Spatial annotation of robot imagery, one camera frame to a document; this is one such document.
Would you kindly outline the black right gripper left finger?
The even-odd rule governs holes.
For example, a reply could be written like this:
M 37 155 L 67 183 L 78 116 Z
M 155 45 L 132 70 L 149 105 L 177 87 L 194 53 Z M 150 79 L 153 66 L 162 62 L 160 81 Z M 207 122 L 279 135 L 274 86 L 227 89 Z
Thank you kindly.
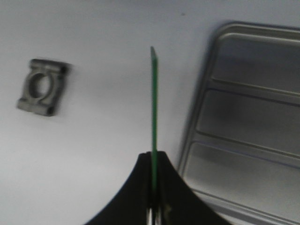
M 150 152 L 139 154 L 136 164 L 113 199 L 88 225 L 146 225 L 150 202 Z

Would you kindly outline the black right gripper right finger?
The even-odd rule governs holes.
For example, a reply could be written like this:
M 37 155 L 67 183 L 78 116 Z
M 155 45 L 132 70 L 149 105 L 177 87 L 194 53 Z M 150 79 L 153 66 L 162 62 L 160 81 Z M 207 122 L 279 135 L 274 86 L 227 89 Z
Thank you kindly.
M 161 222 L 163 225 L 228 225 L 179 176 L 167 154 L 157 152 Z

